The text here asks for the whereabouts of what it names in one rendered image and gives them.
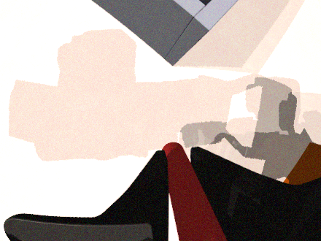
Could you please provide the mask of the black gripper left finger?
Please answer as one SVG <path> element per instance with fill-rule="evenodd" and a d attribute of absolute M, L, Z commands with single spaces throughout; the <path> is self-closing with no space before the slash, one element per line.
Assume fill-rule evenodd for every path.
<path fill-rule="evenodd" d="M 9 241 L 169 241 L 169 171 L 164 150 L 154 155 L 119 199 L 96 217 L 14 214 Z"/>

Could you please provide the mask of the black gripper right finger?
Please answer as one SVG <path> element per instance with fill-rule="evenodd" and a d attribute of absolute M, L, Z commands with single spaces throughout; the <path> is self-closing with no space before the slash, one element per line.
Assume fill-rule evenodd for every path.
<path fill-rule="evenodd" d="M 321 177 L 286 184 L 199 146 L 190 148 L 190 165 L 227 241 L 295 241 L 321 211 Z"/>

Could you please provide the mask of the dark red peg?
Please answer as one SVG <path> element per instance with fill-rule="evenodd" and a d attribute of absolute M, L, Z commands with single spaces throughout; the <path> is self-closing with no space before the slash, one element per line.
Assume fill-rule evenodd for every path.
<path fill-rule="evenodd" d="M 183 147 L 163 146 L 169 171 L 169 196 L 179 241 L 227 241 Z"/>

